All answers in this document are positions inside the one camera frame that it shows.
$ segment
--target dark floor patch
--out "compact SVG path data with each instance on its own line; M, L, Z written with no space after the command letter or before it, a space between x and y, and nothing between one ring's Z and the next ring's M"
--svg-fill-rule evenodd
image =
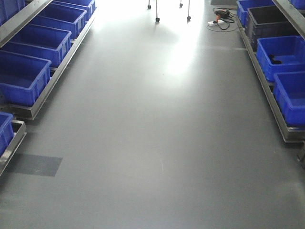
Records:
M5 171L54 177L61 161L62 157L15 154Z
M236 0L211 0L211 5L235 6L237 3Z

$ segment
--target stainless steel rack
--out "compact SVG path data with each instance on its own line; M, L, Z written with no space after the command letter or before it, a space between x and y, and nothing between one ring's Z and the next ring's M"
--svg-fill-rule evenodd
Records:
M16 33L28 24L52 0L33 0L20 12L0 26L0 47L3 47Z
M0 47L5 45L18 31L20 31L26 24L28 24L40 11L42 11L52 0L26 0L28 3L25 8L20 12L10 18L7 22L0 26ZM81 42L85 38L92 23L96 17L97 10L93 13L90 20L86 23L84 29L79 34L77 39L72 41L72 47L63 59L62 63L58 68L52 69L54 74L52 75L50 81L40 94L39 98L32 107L25 107L15 104L5 104L3 101L3 96L0 94L0 110L4 112L9 112L14 114L17 119L29 119L33 120L38 114L39 110L43 106L44 102L50 95L55 84L59 80L60 76L66 69L73 55L76 53ZM19 145L23 141L26 135L26 125L23 121L12 120L12 127L14 131L14 137L10 144L0 157L0 176L5 170L6 166L10 162L11 158L15 154Z
M299 34L305 39L305 17L303 10L297 10L288 0L273 0L278 9L286 16L294 28L299 32ZM238 18L236 18L237 25L241 34L241 37L244 41L246 49L249 53L250 59L252 61L253 67L257 73L258 79L261 83L261 86L264 90L266 98L269 102L270 108L274 114L275 120L278 124L280 132L282 134L283 140L286 143L303 143L302 150L297 154L297 159L300 162L301 166L305 168L305 126L304 127L293 127L288 126L284 120L284 117L281 113L281 110L275 100L275 97L272 93L273 85L270 84L259 65L255 52L252 50L250 41L244 32Z
M246 36L239 19L237 18L236 21L237 21L237 25L238 25L241 37L244 41L244 44L246 46L246 49L247 49L250 59L252 61L253 67L255 68L258 79L262 85L262 88L267 97L271 110L274 114L275 120L281 131L283 140L287 143L298 143L298 142L304 141L305 140L305 127L302 128L302 127L287 126L287 124L284 120L284 117L281 113L281 110L273 96L273 93L272 93L273 86L271 83L269 83L266 80L264 73L261 69L261 66L259 65L259 63L256 59L255 52L253 51L253 49L250 45L250 41L249 41L248 37Z
M10 144L0 157L0 176L5 170L6 166L10 162L11 158L15 154L16 150L18 149L19 145L23 141L26 135L26 127L23 121L12 120L11 122L14 132L14 137L11 140Z
M82 40L85 38L86 34L88 33L89 29L92 26L92 23L96 17L97 9L91 16L90 20L86 23L84 29L81 31L79 36L76 40L73 41L73 45L70 48L69 52L61 62L58 68L54 69L55 72L53 76L51 77L50 81L46 85L46 87L41 92L40 96L34 103L32 107L27 106L21 106L21 105L15 105L15 104L9 104L10 111L14 114L14 116L18 119L27 119L27 120L34 120L36 115L38 114L39 110L43 106L44 102L50 95L52 89L54 88L55 84L59 80L60 76L66 69L67 65L69 64L70 60L72 59L73 55L76 53L78 47L80 46Z

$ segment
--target metal cart leg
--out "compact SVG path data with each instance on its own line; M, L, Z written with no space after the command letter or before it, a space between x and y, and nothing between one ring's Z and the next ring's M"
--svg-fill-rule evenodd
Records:
M303 147L296 156L301 167L305 169L305 142L303 142Z
M156 22L159 22L160 18L158 18L158 0L156 0Z
M189 0L189 14L187 16L187 20L190 21L191 20L191 16L190 16L190 0Z

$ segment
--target object in bin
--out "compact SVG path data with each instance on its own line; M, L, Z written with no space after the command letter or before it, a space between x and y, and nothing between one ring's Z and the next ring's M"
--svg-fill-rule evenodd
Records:
M282 62L279 61L279 60L275 60L275 56L272 55L272 54L269 54L268 57L269 57L269 59L270 59L270 61L271 61L272 64L281 64L281 63L282 63Z

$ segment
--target blue plastic bin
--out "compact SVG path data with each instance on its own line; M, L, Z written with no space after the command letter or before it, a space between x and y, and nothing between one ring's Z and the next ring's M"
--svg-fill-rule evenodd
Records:
M71 31L71 38L77 38L85 27L85 10L50 3L30 23Z
M301 36L258 39L256 58L269 82L275 73L305 71L305 41Z
M289 126L305 126L305 72L277 73L273 93Z
M0 51L0 90L11 104L32 106L50 80L51 61Z
M304 0L290 0L291 4L298 10L305 10Z
M62 6L69 6L81 10L86 10L86 21L89 21L90 17L95 11L95 0L56 0L53 2Z
M2 50L47 59L58 67L71 48L70 36L70 31L28 24Z
M0 112L0 156L10 144L14 137L11 121L13 115L5 112Z
M0 25L25 7L24 0L0 0Z
M248 8L273 6L272 0L239 0L237 1L237 16L243 27L246 26Z

